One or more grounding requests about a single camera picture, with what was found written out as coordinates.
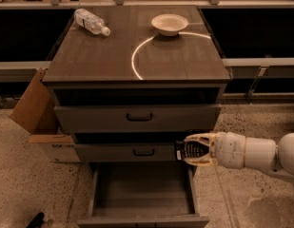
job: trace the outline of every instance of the open drawer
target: open drawer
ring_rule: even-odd
[[[88,219],[79,227],[202,228],[191,167],[182,161],[92,164]]]

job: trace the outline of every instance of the bottle cap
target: bottle cap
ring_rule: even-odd
[[[107,27],[103,27],[103,28],[101,28],[101,33],[106,35],[106,36],[109,36],[110,35],[110,29],[107,28]]]

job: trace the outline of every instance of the drawer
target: drawer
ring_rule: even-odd
[[[86,227],[203,228],[191,167],[182,161],[98,163]]]
[[[157,162],[175,161],[172,144],[76,144],[81,162]]]
[[[212,130],[220,104],[56,106],[65,133]]]

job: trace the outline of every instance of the black object on floor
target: black object on floor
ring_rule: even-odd
[[[44,218],[44,213],[40,212],[36,217],[31,221],[27,228],[40,228],[42,226]]]

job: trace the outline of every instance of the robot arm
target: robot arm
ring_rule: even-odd
[[[294,182],[294,133],[283,136],[278,144],[268,139],[248,138],[231,132],[194,134],[185,143],[198,142],[209,148],[199,159],[184,161],[205,166],[213,159],[225,168],[257,169],[274,178]]]

